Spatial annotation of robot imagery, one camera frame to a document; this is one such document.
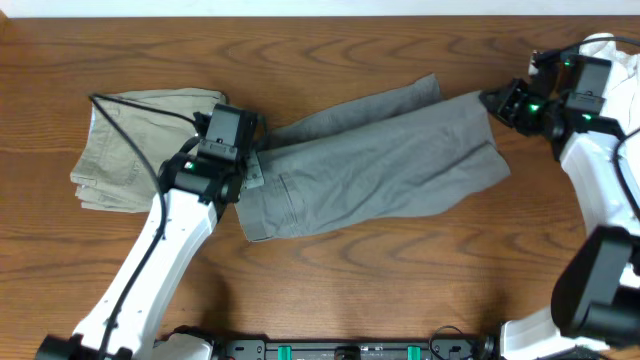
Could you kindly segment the grey shorts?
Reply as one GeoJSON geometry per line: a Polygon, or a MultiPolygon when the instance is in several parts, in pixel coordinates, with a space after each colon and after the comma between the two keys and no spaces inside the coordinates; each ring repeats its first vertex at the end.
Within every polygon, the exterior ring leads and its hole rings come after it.
{"type": "Polygon", "coordinates": [[[444,99],[435,75],[277,128],[258,160],[236,205],[250,242],[438,215],[511,173],[478,93],[444,99]]]}

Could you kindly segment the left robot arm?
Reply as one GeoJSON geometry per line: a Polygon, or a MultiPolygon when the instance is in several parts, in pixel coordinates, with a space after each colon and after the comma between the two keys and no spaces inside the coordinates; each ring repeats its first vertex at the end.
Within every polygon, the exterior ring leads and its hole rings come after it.
{"type": "Polygon", "coordinates": [[[255,150],[263,116],[216,105],[160,170],[146,223],[113,282],[71,337],[47,336],[39,359],[214,359],[214,338],[187,327],[157,339],[185,270],[226,207],[263,184],[255,150]]]}

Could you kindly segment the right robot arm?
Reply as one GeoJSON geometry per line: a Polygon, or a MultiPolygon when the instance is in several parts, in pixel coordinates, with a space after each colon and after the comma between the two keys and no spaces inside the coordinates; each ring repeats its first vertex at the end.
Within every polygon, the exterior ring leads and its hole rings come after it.
{"type": "Polygon", "coordinates": [[[587,233],[549,306],[501,327],[499,359],[598,359],[639,343],[639,202],[621,156],[629,137],[601,114],[611,70],[611,61],[574,50],[533,53],[529,81],[479,96],[507,127],[549,141],[587,233]]]}

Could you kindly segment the white garment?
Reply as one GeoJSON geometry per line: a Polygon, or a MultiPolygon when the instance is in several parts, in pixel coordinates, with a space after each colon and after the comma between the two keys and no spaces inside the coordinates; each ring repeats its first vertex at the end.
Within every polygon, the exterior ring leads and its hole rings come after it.
{"type": "Polygon", "coordinates": [[[627,143],[632,150],[638,148],[639,55],[620,50],[620,43],[639,44],[598,33],[532,56],[529,85],[561,101],[563,135],[547,138],[558,154],[582,151],[613,157],[627,143]]]}

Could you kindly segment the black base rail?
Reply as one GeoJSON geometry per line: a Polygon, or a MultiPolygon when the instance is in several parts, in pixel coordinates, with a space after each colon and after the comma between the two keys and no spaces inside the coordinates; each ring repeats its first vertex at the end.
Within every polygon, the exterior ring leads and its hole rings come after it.
{"type": "Polygon", "coordinates": [[[496,359],[492,337],[461,333],[434,334],[422,341],[303,341],[266,337],[215,336],[199,328],[182,326],[156,341],[155,359],[202,360],[489,360],[496,359]]]}

